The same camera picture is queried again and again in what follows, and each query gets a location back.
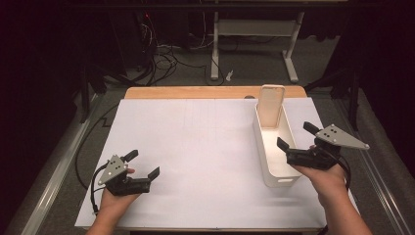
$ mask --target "metal stand leg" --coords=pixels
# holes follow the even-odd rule
[[[293,28],[293,33],[291,35],[290,48],[288,49],[288,51],[285,51],[285,50],[283,51],[284,62],[286,64],[287,72],[288,72],[288,75],[290,77],[290,81],[292,83],[299,82],[299,78],[297,77],[296,70],[294,69],[294,65],[293,65],[293,61],[291,60],[291,56],[293,54],[293,50],[294,50],[294,47],[295,47],[296,42],[297,42],[297,37],[299,36],[299,32],[300,32],[303,17],[304,17],[304,12],[300,12],[298,17],[297,17],[296,25]]]
[[[219,14],[214,13],[214,29],[213,29],[213,52],[211,54],[210,79],[219,79],[219,51],[217,50],[217,43],[219,39],[219,32],[217,22],[219,21]]]

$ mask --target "silver metal bracket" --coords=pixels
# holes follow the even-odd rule
[[[349,147],[353,149],[369,150],[370,146],[344,132],[334,124],[327,126],[315,134],[318,139],[332,145]]]
[[[103,185],[126,171],[127,165],[124,164],[119,156],[113,155],[113,157],[108,161],[107,167],[98,181],[98,185]]]

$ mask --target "gray floor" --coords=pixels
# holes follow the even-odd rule
[[[318,42],[312,37],[298,42],[293,54],[293,61],[300,79],[299,85],[306,85],[321,77],[336,43],[336,39]],[[228,51],[235,48],[234,42],[228,39],[220,41],[219,46],[226,50],[220,53],[220,70],[224,76],[229,71],[233,71],[231,80],[225,81],[223,85],[291,84],[281,57],[281,50],[288,46],[287,38],[276,38],[269,43],[261,44],[240,42],[236,51]],[[187,51],[174,49],[174,55],[180,63],[193,67],[206,66],[206,73],[205,68],[191,68],[178,64],[175,73],[158,82],[158,86],[207,85],[210,74],[211,54],[209,49]],[[161,57],[155,56],[156,61],[160,59]],[[160,66],[168,67],[168,64],[161,62]],[[159,70],[157,76],[162,74],[163,71]],[[340,128],[352,132],[346,120],[347,100],[332,100],[328,93],[329,90],[318,88],[310,92],[308,96],[313,98],[324,125],[335,123]],[[122,99],[124,92],[124,87],[111,85],[107,94],[98,104],[96,112],[90,118],[91,124],[87,132],[102,114]],[[116,109],[113,109],[106,115],[107,123],[111,123],[115,111]],[[77,114],[67,134],[62,138],[60,145],[37,177],[6,234],[22,233],[62,154],[76,135],[76,130],[79,128],[79,116],[80,114]],[[365,154],[356,150],[344,150],[343,154],[347,156],[352,168],[351,192],[355,196],[359,210],[374,234],[411,234],[407,229],[415,231],[414,224],[409,224],[409,221],[415,221],[415,205],[413,203],[415,202],[415,181],[394,151],[385,131],[372,113],[363,92],[360,92],[359,97],[358,126],[359,131],[354,134],[368,142],[372,147],[371,151],[369,154]],[[89,182],[92,176],[109,131],[110,129],[103,126],[103,121],[100,120],[92,129],[79,152],[79,172],[84,182]],[[382,177],[377,178],[376,170],[368,165],[374,165]],[[392,195],[392,201],[382,200],[382,194],[385,191]],[[84,234],[83,229],[73,226],[84,196],[85,190],[76,179],[72,162],[56,200],[39,228],[38,234]],[[388,205],[390,202],[397,204],[399,211],[385,210],[385,208],[393,206]],[[407,221],[408,228],[400,228],[399,232],[399,224],[402,222],[394,221],[396,214],[400,214]]]

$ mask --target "white plastic container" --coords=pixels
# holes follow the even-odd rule
[[[287,164],[286,154],[277,146],[282,138],[296,148],[291,128],[283,107],[284,86],[263,85],[255,107],[254,133],[262,167],[262,175],[268,187],[292,186],[301,173]]]

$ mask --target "person's arm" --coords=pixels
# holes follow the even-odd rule
[[[338,164],[328,170],[298,165],[293,167],[307,176],[317,191],[331,234],[372,234],[348,197],[345,174]]]
[[[140,194],[127,196],[114,196],[107,188],[104,189],[100,211],[94,223],[89,228],[87,235],[107,235],[113,234],[118,221],[127,211],[128,207],[140,196]]]

